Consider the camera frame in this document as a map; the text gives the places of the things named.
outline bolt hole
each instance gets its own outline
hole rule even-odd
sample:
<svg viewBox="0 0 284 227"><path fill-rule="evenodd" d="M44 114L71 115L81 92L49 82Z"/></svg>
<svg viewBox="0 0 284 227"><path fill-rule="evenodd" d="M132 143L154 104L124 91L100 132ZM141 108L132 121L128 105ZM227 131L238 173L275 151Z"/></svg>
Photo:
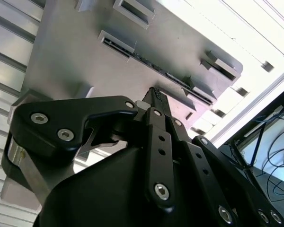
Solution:
<svg viewBox="0 0 284 227"><path fill-rule="evenodd" d="M63 132L62 135L65 136L65 137L69 137L70 136L69 133L67 133L67 132Z"/></svg>
<svg viewBox="0 0 284 227"><path fill-rule="evenodd" d="M162 149L159 149L159 153L160 153L161 155L165 155L165 154L166 154L165 151L162 150Z"/></svg>
<svg viewBox="0 0 284 227"><path fill-rule="evenodd" d="M161 141L165 141L165 139L164 139L163 136L159 136L159 139L160 139Z"/></svg>
<svg viewBox="0 0 284 227"><path fill-rule="evenodd" d="M206 175L209 175L209 172L207 169L203 169L203 173L205 173Z"/></svg>
<svg viewBox="0 0 284 227"><path fill-rule="evenodd" d="M37 116L37 117L36 117L36 120L42 122L42 121L44 121L44 117Z"/></svg>
<svg viewBox="0 0 284 227"><path fill-rule="evenodd" d="M195 155L197 155L198 158L202 158L202 156L199 153L196 153Z"/></svg>

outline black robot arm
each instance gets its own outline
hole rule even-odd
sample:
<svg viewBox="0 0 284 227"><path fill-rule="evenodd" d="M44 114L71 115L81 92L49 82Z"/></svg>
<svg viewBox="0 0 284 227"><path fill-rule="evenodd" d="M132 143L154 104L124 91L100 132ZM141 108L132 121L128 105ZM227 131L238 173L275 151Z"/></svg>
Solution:
<svg viewBox="0 0 284 227"><path fill-rule="evenodd" d="M78 153L120 140L126 148L74 174ZM35 227L284 227L209 140L188 137L155 88L137 104L113 96L19 106L2 167L40 201Z"/></svg>

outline black cable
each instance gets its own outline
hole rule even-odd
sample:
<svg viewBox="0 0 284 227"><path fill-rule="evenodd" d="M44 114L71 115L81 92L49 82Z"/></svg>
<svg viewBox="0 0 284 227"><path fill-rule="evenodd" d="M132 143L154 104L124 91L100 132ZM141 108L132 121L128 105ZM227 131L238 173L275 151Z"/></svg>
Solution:
<svg viewBox="0 0 284 227"><path fill-rule="evenodd" d="M263 175L265 174L265 173L264 173L264 168L265 168L265 166L267 165L267 163L270 162L270 159L273 158L275 155L279 154L279 153L282 152L282 151L284 151L284 148L275 151L274 154L273 154L272 156L270 156L270 157L267 159L267 161L265 162L265 164L262 166L262 174L263 174ZM281 165L279 165L279 166L276 166L276 168L272 171L272 173L269 175L269 177L268 177L268 179L267 179L267 182L266 182L266 192L267 192L267 196L268 196L269 200L271 200L271 199L270 199L270 195L269 195L269 191L268 191L268 183L269 183L269 182L272 183L272 181L270 181L270 178L271 178L272 174L273 174L278 168L280 168L280 167L284 167L284 163L281 164Z"/></svg>
<svg viewBox="0 0 284 227"><path fill-rule="evenodd" d="M275 186L274 186L274 188L273 188L273 192L274 192L275 195L284 195L284 194L276 193L276 192L275 192L275 190L276 190L277 188L278 188L278 189L281 189L281 190L284 192L284 190L283 190L282 188L280 188L280 186L279 186L281 183L283 183L283 181L280 181L279 183L275 184Z"/></svg>
<svg viewBox="0 0 284 227"><path fill-rule="evenodd" d="M270 178L271 178L272 174L273 174L278 168L281 168L281 167L284 167L284 164L281 164L281 165L277 166L277 167L271 172L271 174L269 175L269 177L268 177L268 179L267 179L267 182L266 182L266 192L267 192L267 196L268 196L268 198L269 198L270 201L271 201L271 199L270 199L270 195L269 195L269 191L268 191L268 182L270 181Z"/></svg>
<svg viewBox="0 0 284 227"><path fill-rule="evenodd" d="M263 174L263 175L265 174L265 173L264 173L264 168L265 168L265 166L268 164L268 162L271 163L271 162L270 162L270 159L271 159L273 156L275 156L276 154L280 153L281 151L284 151L284 148L275 151L274 154L272 154L272 156L268 157L267 161L266 161L266 162L264 163L264 165L262 166L262 174Z"/></svg>
<svg viewBox="0 0 284 227"><path fill-rule="evenodd" d="M271 151L271 148L273 147L274 143L277 141L278 138L280 138L280 136L282 136L284 134L284 131L281 132L274 140L273 142L271 143L271 145L269 146L269 149L268 149L268 152L267 152L267 160L269 161L269 163L271 165L273 165L274 167L278 167L277 165L275 165L274 163L272 163L269 159L269 155L270 155L270 151Z"/></svg>

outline metal linkage arm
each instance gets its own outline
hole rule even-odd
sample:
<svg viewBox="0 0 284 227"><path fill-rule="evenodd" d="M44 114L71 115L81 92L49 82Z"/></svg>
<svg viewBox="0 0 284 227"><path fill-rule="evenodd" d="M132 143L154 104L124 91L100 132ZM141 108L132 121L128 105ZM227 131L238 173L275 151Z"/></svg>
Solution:
<svg viewBox="0 0 284 227"><path fill-rule="evenodd" d="M264 193L256 189L211 142L197 136L192 143L203 150L224 194L228 195L244 226L253 224L284 227L284 218L267 200Z"/></svg>

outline silver screw head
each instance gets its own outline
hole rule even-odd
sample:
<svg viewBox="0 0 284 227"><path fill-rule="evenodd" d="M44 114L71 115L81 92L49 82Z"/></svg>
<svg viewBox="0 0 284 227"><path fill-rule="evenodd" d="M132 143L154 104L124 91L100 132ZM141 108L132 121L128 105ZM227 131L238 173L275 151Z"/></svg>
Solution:
<svg viewBox="0 0 284 227"><path fill-rule="evenodd" d="M270 214L271 214L271 216L273 217L273 219L277 222L277 223L279 223L279 224L281 224L282 223L282 220L280 219L280 217L274 212L274 211L270 211Z"/></svg>
<svg viewBox="0 0 284 227"><path fill-rule="evenodd" d="M159 196L162 200L169 199L169 191L167 187L161 183L155 185L155 193Z"/></svg>
<svg viewBox="0 0 284 227"><path fill-rule="evenodd" d="M126 101L125 104L129 107L129 108L134 108L134 105L131 102Z"/></svg>
<svg viewBox="0 0 284 227"><path fill-rule="evenodd" d="M57 135L64 141L71 141L74 138L74 133L68 129L60 129Z"/></svg>
<svg viewBox="0 0 284 227"><path fill-rule="evenodd" d="M232 223L232 217L231 214L223 207L223 206L219 206L219 214L221 216L221 218L227 223L227 224L231 224Z"/></svg>
<svg viewBox="0 0 284 227"><path fill-rule="evenodd" d="M259 215L260 215L260 217L265 221L265 223L269 223L269 219L268 219L268 217L263 213L263 211L261 211L261 210L258 210L258 213L259 213Z"/></svg>
<svg viewBox="0 0 284 227"><path fill-rule="evenodd" d="M175 120L175 123L177 124L177 126L182 126L182 123L181 123L181 121L179 121L179 120Z"/></svg>
<svg viewBox="0 0 284 227"><path fill-rule="evenodd" d="M201 142L202 142L203 144L205 144L205 145L208 145L208 141L207 141L206 139L204 139L204 138L201 138Z"/></svg>
<svg viewBox="0 0 284 227"><path fill-rule="evenodd" d="M43 113L34 113L30 116L30 119L35 124L45 124L48 122L48 118Z"/></svg>
<svg viewBox="0 0 284 227"><path fill-rule="evenodd" d="M157 116L161 116L161 115L162 115L158 110L154 110L154 113L155 113Z"/></svg>

